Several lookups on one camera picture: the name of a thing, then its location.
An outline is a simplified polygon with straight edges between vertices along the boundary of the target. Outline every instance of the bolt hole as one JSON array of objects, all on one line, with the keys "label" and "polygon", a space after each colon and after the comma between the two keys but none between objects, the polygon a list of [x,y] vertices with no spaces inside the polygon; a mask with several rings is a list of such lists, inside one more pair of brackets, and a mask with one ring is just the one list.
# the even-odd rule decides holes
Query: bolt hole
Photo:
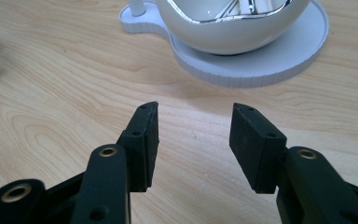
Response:
[{"label": "bolt hole", "polygon": [[316,154],[306,150],[306,149],[301,149],[298,152],[298,155],[302,158],[308,159],[308,160],[315,160],[316,159]]},{"label": "bolt hole", "polygon": [[358,216],[353,212],[341,210],[339,211],[339,214],[351,223],[358,223]]},{"label": "bolt hole", "polygon": [[116,153],[117,153],[117,149],[108,147],[108,148],[104,148],[103,150],[100,151],[100,156],[110,157],[110,156],[115,155]]},{"label": "bolt hole", "polygon": [[101,221],[106,218],[109,213],[109,209],[105,206],[94,208],[89,214],[89,219],[93,221]]},{"label": "bolt hole", "polygon": [[2,195],[1,200],[4,203],[14,203],[27,196],[31,192],[31,189],[32,187],[29,184],[19,184],[6,191],[4,195]]}]

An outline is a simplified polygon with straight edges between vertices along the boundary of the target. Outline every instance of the white teacup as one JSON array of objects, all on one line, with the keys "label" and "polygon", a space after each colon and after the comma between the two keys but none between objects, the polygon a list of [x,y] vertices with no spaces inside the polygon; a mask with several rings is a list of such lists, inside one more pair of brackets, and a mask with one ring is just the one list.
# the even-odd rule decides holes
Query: white teacup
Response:
[{"label": "white teacup", "polygon": [[310,0],[157,0],[170,31],[190,47],[233,55],[278,38]]}]

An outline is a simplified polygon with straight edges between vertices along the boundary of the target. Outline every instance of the wood grain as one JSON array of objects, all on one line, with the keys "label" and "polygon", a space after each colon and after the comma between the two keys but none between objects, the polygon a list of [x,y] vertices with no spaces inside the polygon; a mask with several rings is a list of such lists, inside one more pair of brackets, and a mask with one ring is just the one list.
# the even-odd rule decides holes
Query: wood grain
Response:
[{"label": "wood grain", "polygon": [[252,192],[228,146],[235,102],[358,185],[358,1],[322,3],[331,29],[317,61],[240,90],[186,73],[160,36],[125,33],[124,0],[0,0],[0,187],[38,178],[50,188],[84,171],[150,101],[157,167],[153,187],[132,194],[133,223],[280,223],[275,196]]}]

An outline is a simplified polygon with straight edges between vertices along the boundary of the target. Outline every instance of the black object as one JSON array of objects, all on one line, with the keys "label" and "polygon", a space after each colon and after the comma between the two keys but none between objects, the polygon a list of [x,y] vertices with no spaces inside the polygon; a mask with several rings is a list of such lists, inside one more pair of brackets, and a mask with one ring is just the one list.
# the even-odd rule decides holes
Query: black object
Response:
[{"label": "black object", "polygon": [[229,145],[256,193],[279,187],[282,223],[358,223],[358,187],[346,183],[321,153],[285,144],[260,112],[234,104]]},{"label": "black object", "polygon": [[131,223],[130,192],[151,187],[158,103],[141,105],[116,144],[92,151],[85,173],[45,189],[35,179],[0,188],[2,223]]}]

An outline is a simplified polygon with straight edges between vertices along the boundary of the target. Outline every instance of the wooden table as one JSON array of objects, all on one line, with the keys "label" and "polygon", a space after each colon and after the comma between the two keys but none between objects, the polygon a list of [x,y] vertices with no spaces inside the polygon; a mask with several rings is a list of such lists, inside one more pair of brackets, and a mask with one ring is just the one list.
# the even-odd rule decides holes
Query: wooden table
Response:
[{"label": "wooden table", "polygon": [[280,223],[228,146],[232,105],[256,107],[288,138],[322,152],[358,185],[358,1],[322,0],[330,34],[300,75],[256,89],[192,77],[171,46],[129,35],[125,0],[0,0],[0,187],[47,188],[115,143],[138,105],[159,102],[153,187],[131,195],[133,223]]}]

